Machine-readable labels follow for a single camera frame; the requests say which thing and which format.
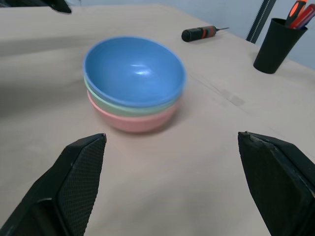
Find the beige table surface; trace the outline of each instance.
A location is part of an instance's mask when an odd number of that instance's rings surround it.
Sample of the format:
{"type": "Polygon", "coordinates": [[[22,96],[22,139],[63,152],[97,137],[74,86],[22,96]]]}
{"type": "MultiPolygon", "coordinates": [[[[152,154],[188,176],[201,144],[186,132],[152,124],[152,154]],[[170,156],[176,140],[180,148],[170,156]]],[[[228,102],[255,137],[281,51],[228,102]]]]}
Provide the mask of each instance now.
{"type": "Polygon", "coordinates": [[[315,161],[315,71],[285,61],[256,71],[258,47],[227,32],[185,43],[207,25],[163,5],[0,9],[0,225],[65,145],[107,134],[89,236],[267,236],[249,193],[237,132],[295,143],[315,161]],[[86,96],[82,60],[96,42],[144,36],[184,62],[183,105],[167,130],[125,134],[86,96]]]}

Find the bowl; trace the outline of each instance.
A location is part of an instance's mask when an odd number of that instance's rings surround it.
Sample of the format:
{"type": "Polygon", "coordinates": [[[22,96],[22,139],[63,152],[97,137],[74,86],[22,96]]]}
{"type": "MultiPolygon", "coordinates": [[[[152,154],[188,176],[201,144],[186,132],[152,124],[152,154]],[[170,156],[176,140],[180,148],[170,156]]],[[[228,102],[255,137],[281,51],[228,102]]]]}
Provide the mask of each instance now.
{"type": "Polygon", "coordinates": [[[89,93],[88,97],[92,105],[109,125],[130,133],[144,133],[158,129],[171,119],[178,109],[180,102],[180,100],[178,100],[168,109],[154,115],[145,117],[120,117],[103,111],[93,102],[89,93]]]}
{"type": "Polygon", "coordinates": [[[124,36],[93,46],[83,61],[88,85],[103,100],[154,107],[179,97],[186,82],[181,60],[163,45],[124,36]]]}
{"type": "Polygon", "coordinates": [[[148,107],[148,108],[123,107],[123,106],[119,106],[113,103],[109,103],[101,99],[95,92],[93,92],[93,90],[90,88],[85,78],[84,78],[84,83],[88,89],[88,93],[91,99],[99,108],[101,108],[103,111],[107,111],[109,113],[112,113],[114,115],[118,115],[121,117],[142,117],[142,116],[156,114],[172,106],[178,99],[178,98],[175,98],[174,100],[166,104],[156,106],[156,107],[148,107]]]}

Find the black cup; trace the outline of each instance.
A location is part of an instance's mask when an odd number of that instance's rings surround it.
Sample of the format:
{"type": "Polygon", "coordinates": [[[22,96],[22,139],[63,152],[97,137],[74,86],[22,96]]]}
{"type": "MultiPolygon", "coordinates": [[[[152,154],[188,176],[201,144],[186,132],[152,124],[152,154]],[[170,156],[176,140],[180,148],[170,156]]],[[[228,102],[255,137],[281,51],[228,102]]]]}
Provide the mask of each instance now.
{"type": "Polygon", "coordinates": [[[308,30],[290,29],[284,26],[284,19],[271,19],[267,35],[254,62],[254,67],[264,73],[277,71],[295,43],[308,30]]]}

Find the blue bowl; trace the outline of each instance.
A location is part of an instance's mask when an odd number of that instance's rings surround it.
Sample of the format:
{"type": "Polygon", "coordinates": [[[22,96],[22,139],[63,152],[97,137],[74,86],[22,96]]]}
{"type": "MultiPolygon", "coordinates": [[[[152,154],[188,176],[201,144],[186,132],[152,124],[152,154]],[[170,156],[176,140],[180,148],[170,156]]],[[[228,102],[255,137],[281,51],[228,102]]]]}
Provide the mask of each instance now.
{"type": "Polygon", "coordinates": [[[181,60],[163,45],[140,37],[116,37],[90,49],[83,61],[90,88],[127,107],[159,106],[179,97],[186,82],[181,60]]]}

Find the green bowl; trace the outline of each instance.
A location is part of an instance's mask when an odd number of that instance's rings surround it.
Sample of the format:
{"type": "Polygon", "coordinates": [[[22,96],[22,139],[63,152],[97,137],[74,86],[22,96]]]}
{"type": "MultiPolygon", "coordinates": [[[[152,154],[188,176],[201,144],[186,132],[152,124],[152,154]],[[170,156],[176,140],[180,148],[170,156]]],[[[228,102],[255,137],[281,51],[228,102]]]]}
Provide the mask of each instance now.
{"type": "Polygon", "coordinates": [[[123,107],[123,106],[106,102],[103,99],[101,99],[95,92],[92,91],[92,89],[87,83],[86,78],[84,78],[84,83],[88,89],[88,93],[90,94],[91,99],[98,107],[100,107],[104,111],[107,111],[111,114],[115,114],[121,117],[143,117],[143,116],[156,114],[169,108],[178,100],[178,98],[176,98],[168,103],[165,103],[163,105],[159,105],[156,107],[147,107],[147,108],[123,107]]]}

